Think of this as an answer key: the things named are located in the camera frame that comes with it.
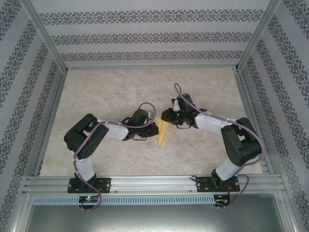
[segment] cable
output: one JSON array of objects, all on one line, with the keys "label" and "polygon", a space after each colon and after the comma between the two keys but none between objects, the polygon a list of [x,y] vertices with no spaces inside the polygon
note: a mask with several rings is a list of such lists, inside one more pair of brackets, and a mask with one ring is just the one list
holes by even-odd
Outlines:
[{"label": "cable", "polygon": [[87,186],[89,186],[91,189],[93,189],[95,192],[98,193],[98,198],[99,198],[99,201],[98,201],[98,204],[96,204],[95,206],[93,206],[91,209],[84,209],[83,208],[83,204],[84,202],[82,202],[81,204],[81,209],[82,211],[86,210],[87,212],[91,211],[91,210],[94,210],[96,209],[102,202],[102,195],[100,193],[100,191],[98,189],[96,189],[95,187],[93,187],[91,184],[89,184],[80,174],[79,174],[79,171],[78,171],[78,168],[77,168],[77,165],[76,165],[76,159],[77,159],[77,154],[82,150],[82,148],[85,146],[85,144],[88,142],[88,140],[90,139],[90,137],[93,135],[93,133],[95,132],[95,130],[100,126],[100,125],[103,125],[103,124],[114,124],[114,125],[117,125],[117,126],[122,126],[122,127],[126,127],[126,128],[143,128],[143,127],[147,127],[148,125],[150,125],[151,123],[153,123],[153,121],[155,120],[155,115],[156,115],[156,110],[155,110],[155,106],[153,104],[151,104],[150,102],[143,102],[142,104],[139,105],[139,109],[142,105],[144,104],[148,104],[148,105],[151,105],[154,109],[154,118],[152,120],[150,120],[147,124],[145,125],[142,125],[142,126],[128,126],[128,125],[124,125],[124,124],[121,124],[119,122],[109,122],[109,121],[102,121],[102,122],[99,122],[93,129],[92,131],[88,134],[87,138],[84,140],[84,142],[82,143],[82,145],[77,149],[77,151],[74,153],[73,155],[73,166],[74,166],[74,169],[75,169],[75,172],[76,172],[76,175],[78,176],[78,178],[80,178],[81,181],[83,181]]},{"label": "cable", "polygon": [[227,186],[227,195],[228,195],[227,200],[230,200],[231,199],[231,187],[230,186]]},{"label": "cable", "polygon": [[[180,85],[178,83],[175,83],[174,84],[174,88],[176,90],[176,92],[178,93],[179,97],[181,97],[188,105],[190,105],[192,108],[194,108],[195,110],[197,110],[198,112],[206,115],[206,116],[209,116],[209,117],[212,117],[212,118],[215,118],[217,120],[220,120],[220,121],[223,121],[223,122],[228,122],[228,123],[232,123],[244,130],[246,130],[247,132],[249,132],[250,134],[252,134],[254,136],[254,138],[256,138],[256,140],[258,141],[260,147],[261,147],[261,155],[260,157],[256,160],[256,161],[253,161],[251,163],[247,163],[247,164],[244,164],[242,165],[236,172],[235,172],[235,175],[237,175],[237,173],[239,173],[244,167],[246,166],[249,166],[249,165],[253,165],[253,164],[256,164],[258,162],[260,162],[264,157],[265,157],[265,154],[266,154],[266,149],[264,147],[264,144],[262,142],[262,140],[259,138],[259,136],[257,136],[252,130],[250,130],[249,128],[237,123],[237,122],[234,122],[232,120],[229,120],[227,118],[224,118],[224,117],[220,117],[220,116],[217,116],[217,115],[213,115],[213,114],[210,114],[210,113],[207,113],[207,112],[204,112],[204,111],[201,111],[200,109],[196,108],[195,105],[193,105],[192,103],[190,103],[183,95],[182,95],[182,88],[180,87]],[[247,177],[247,183],[245,185],[245,187],[242,189],[242,191],[239,193],[239,195],[237,196],[237,198],[231,203],[229,204],[228,206],[230,205],[233,205],[235,203],[235,201],[237,201],[240,196],[243,194],[243,192],[245,191],[246,187],[248,186],[248,183],[249,183],[249,177],[247,175],[244,175],[244,174],[238,174],[238,176],[246,176]]]},{"label": "cable", "polygon": [[193,180],[194,182],[196,182],[197,181],[197,176],[196,175],[193,175],[192,177],[191,177],[191,180]]},{"label": "cable", "polygon": [[249,184],[249,176],[248,176],[248,175],[246,175],[246,174],[237,174],[236,176],[244,176],[244,177],[246,177],[246,178],[247,178],[247,182],[246,182],[245,186],[243,187],[243,189],[241,190],[241,192],[240,192],[240,193],[238,194],[238,196],[235,198],[235,200],[233,200],[229,205],[225,206],[225,205],[223,205],[223,204],[216,203],[216,204],[218,204],[218,205],[221,206],[221,209],[224,209],[224,210],[225,210],[225,209],[228,209],[228,208],[230,208],[233,204],[235,204],[235,202],[239,200],[239,198],[241,197],[241,195],[242,195],[243,192],[246,190],[246,188],[247,188],[247,186],[248,186],[248,184]]}]

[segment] patterned wallpaper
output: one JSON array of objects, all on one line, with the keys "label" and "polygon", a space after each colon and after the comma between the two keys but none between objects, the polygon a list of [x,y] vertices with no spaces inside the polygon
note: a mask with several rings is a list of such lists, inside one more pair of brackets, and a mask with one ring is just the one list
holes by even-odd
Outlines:
[{"label": "patterned wallpaper", "polygon": [[282,1],[242,72],[301,231],[309,231],[308,15],[308,1]]},{"label": "patterned wallpaper", "polygon": [[269,0],[34,0],[66,65],[235,65]]},{"label": "patterned wallpaper", "polygon": [[0,0],[0,232],[33,175],[62,73],[17,0]]}]

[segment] metal rail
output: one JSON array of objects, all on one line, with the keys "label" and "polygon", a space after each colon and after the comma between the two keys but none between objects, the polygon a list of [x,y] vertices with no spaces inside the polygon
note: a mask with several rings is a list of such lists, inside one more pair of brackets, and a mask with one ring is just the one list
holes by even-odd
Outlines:
[{"label": "metal rail", "polygon": [[[249,174],[249,185],[245,194],[285,192],[280,174]],[[192,194],[226,194],[226,192],[198,193],[196,183],[191,176],[109,176],[112,179],[111,191],[103,195],[192,195]],[[70,177],[28,177],[23,195],[72,195],[67,193]],[[245,177],[239,177],[240,189],[246,183]]]}]

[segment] metal panel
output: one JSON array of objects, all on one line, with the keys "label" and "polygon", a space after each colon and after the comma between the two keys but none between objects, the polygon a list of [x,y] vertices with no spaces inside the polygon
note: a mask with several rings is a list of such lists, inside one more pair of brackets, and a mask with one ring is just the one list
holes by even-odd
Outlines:
[{"label": "metal panel", "polygon": [[286,232],[299,232],[294,212],[287,193],[274,194],[280,217]]},{"label": "metal panel", "polygon": [[28,232],[281,232],[273,196],[244,195],[233,208],[213,205],[102,205],[93,212],[77,206],[34,205]]},{"label": "metal panel", "polygon": [[33,204],[32,196],[22,196],[19,201],[19,206],[16,211],[12,226],[10,227],[13,232],[25,231],[28,218]]}]

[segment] robotic arm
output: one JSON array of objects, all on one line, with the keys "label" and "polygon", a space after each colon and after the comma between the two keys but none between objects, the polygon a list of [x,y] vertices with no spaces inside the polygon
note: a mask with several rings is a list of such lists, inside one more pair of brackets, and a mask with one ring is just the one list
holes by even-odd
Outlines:
[{"label": "robotic arm", "polygon": [[[143,128],[127,128],[126,126],[143,126],[145,121],[149,122],[149,119],[153,117],[152,112],[146,112],[142,109],[135,111],[132,117],[125,118],[118,125],[112,123],[106,123],[99,125],[94,131],[90,139],[84,145],[84,147],[77,154],[76,166],[79,175],[90,185],[96,186],[98,180],[92,166],[92,154],[104,139],[117,139],[126,141],[133,139],[135,135],[141,138],[147,138],[155,136],[159,133],[158,126],[155,123],[151,123]],[[92,129],[101,121],[98,120],[92,114],[84,116],[74,127],[72,127],[64,136],[64,141],[67,143],[67,147],[72,153],[75,153],[82,143],[87,138],[86,133],[90,133]],[[75,173],[74,188],[83,192],[90,192],[92,189],[88,187]]]},{"label": "robotic arm", "polygon": [[[193,104],[189,94],[182,94],[182,96]],[[223,185],[225,181],[233,177],[243,164],[261,154],[261,147],[258,141],[246,130],[226,121],[217,120],[199,113],[180,96],[176,99],[172,99],[172,104],[174,106],[173,108],[169,108],[162,113],[162,120],[177,126],[185,122],[189,127],[206,129],[222,135],[227,158],[211,173],[211,181],[217,189]],[[232,121],[255,132],[250,121],[244,117]]]}]

